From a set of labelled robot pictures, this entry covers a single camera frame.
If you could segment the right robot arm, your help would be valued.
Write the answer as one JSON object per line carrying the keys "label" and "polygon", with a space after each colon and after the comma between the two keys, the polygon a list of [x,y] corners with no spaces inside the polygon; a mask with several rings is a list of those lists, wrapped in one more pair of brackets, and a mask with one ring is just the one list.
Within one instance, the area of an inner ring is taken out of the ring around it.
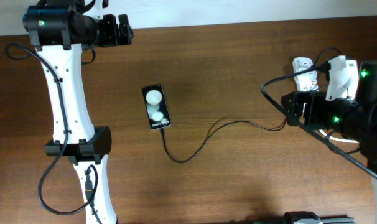
{"label": "right robot arm", "polygon": [[326,74],[327,91],[295,91],[281,98],[289,125],[303,117],[306,128],[329,129],[358,142],[372,176],[377,222],[377,60],[357,63],[342,55],[317,70]]}

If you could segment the black smartphone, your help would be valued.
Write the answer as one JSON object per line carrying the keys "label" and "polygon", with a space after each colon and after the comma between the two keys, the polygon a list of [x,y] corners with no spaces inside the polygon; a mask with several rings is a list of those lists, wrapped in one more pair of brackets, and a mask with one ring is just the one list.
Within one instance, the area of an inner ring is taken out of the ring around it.
{"label": "black smartphone", "polygon": [[162,85],[142,88],[149,127],[152,130],[162,129],[172,124]]}

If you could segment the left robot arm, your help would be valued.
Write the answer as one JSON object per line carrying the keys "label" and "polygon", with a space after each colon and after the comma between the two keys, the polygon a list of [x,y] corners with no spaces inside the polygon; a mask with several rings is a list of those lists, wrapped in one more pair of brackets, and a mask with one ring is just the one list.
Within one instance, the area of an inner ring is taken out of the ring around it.
{"label": "left robot arm", "polygon": [[95,127],[86,106],[81,68],[84,50],[129,45],[133,30],[127,15],[103,14],[108,0],[39,1],[23,16],[32,53],[42,64],[49,90],[54,133],[45,153],[67,157],[78,175],[87,223],[117,223],[111,203],[107,164],[111,130]]}

